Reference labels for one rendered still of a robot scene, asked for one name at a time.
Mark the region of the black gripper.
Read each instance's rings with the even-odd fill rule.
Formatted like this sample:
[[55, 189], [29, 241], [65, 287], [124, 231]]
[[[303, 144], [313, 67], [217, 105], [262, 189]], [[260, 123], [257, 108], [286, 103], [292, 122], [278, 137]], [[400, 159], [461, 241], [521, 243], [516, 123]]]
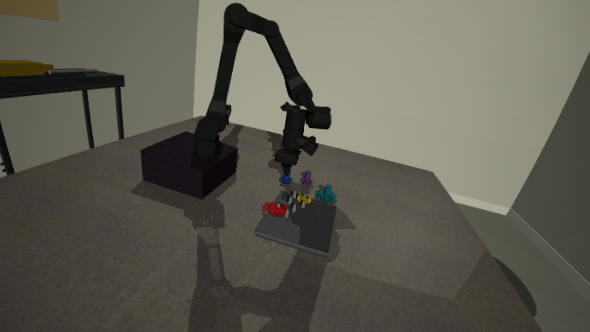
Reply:
[[283, 129], [283, 142], [281, 143], [281, 148], [279, 149], [276, 154], [274, 161], [279, 162], [282, 165], [284, 174], [288, 176], [292, 165], [296, 165], [299, 159], [299, 155], [301, 154], [300, 146], [299, 150], [294, 149], [297, 140], [299, 137], [303, 137], [304, 128], [303, 129], [293, 129], [287, 126]]

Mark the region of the teal gear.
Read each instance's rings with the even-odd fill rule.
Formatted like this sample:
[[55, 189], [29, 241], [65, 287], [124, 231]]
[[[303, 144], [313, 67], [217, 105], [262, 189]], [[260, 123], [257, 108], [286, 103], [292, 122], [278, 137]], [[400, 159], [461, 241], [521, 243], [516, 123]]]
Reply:
[[332, 193], [332, 186], [331, 185], [326, 185], [325, 190], [318, 190], [316, 193], [316, 196], [318, 197], [318, 199], [321, 199], [320, 201], [323, 200], [323, 202], [329, 202], [329, 203], [334, 203], [337, 201], [337, 196], [335, 195], [335, 193]]

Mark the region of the yellow gear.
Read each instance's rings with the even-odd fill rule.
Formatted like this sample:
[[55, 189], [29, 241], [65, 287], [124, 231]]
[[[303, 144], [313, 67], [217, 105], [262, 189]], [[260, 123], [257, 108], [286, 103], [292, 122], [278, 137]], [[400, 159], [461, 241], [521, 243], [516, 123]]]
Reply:
[[301, 195], [301, 194], [299, 194], [299, 195], [297, 196], [297, 200], [298, 200], [299, 202], [302, 202], [303, 200], [305, 200], [305, 204], [307, 204], [307, 203], [310, 203], [310, 202], [311, 202], [311, 197], [309, 197], [309, 196], [307, 196], [307, 195], [306, 195], [306, 198], [304, 198], [304, 197], [303, 197], [303, 194], [302, 194], [302, 195]]

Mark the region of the red gear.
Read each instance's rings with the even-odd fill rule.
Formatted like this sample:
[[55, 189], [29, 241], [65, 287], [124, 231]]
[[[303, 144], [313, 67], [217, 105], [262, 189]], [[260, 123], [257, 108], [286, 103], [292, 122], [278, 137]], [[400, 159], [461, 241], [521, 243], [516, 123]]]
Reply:
[[277, 204], [278, 204], [278, 202], [277, 203], [273, 202], [273, 204], [270, 203], [270, 205], [268, 205], [268, 208], [267, 208], [268, 213], [271, 213], [271, 215], [274, 214], [274, 216], [277, 215], [279, 217], [279, 215], [280, 215], [283, 217], [283, 215], [285, 214], [285, 211], [288, 210], [288, 208], [287, 208], [287, 206], [285, 206], [284, 204], [282, 205], [281, 203], [280, 203], [280, 208], [277, 208], [276, 207]]

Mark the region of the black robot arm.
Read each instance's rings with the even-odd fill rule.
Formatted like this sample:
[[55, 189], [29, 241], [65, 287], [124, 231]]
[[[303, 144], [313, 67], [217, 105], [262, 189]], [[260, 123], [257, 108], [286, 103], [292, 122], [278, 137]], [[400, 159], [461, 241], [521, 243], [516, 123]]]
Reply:
[[[299, 74], [292, 57], [283, 41], [279, 26], [262, 16], [248, 12], [241, 3], [227, 6], [223, 20], [224, 42], [221, 50], [217, 80], [206, 115], [198, 122], [194, 136], [194, 150], [190, 152], [200, 158], [210, 160], [221, 153], [219, 133], [229, 126], [231, 105], [226, 104], [239, 41], [245, 30], [261, 34], [266, 38], [276, 62], [283, 74], [289, 98], [297, 105], [286, 102], [280, 108], [287, 111], [285, 126], [303, 129], [305, 122], [309, 128], [329, 129], [332, 123], [329, 107], [316, 107], [313, 93], [307, 82]], [[300, 106], [300, 107], [299, 107]], [[301, 109], [306, 107], [307, 109]], [[318, 148], [316, 137], [299, 137], [295, 148], [300, 148], [313, 156]]]

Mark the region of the purple gear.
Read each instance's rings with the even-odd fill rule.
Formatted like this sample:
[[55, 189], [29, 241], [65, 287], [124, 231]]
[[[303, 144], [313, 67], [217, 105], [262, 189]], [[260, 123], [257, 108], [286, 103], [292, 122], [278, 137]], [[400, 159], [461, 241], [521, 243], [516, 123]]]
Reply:
[[312, 179], [310, 179], [310, 178], [311, 178], [311, 173], [312, 173], [311, 171], [308, 171], [308, 170], [307, 170], [307, 171], [305, 171], [305, 176], [304, 176], [303, 178], [301, 178], [300, 182], [301, 182], [301, 183], [304, 183], [304, 184], [306, 184], [306, 185], [307, 185], [307, 184], [308, 184], [308, 185], [312, 184], [312, 183], [313, 183], [313, 181], [312, 181]]

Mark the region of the blue gear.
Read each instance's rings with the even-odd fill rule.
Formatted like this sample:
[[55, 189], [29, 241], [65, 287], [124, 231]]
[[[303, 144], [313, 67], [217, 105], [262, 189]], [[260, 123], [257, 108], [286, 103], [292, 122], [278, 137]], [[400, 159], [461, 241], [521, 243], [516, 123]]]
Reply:
[[[290, 170], [290, 172], [291, 172], [291, 170]], [[292, 183], [292, 178], [290, 178], [290, 172], [289, 172], [288, 176], [286, 176], [284, 174], [283, 177], [280, 177], [280, 182], [282, 182], [284, 184], [288, 184], [288, 183], [291, 184]]]

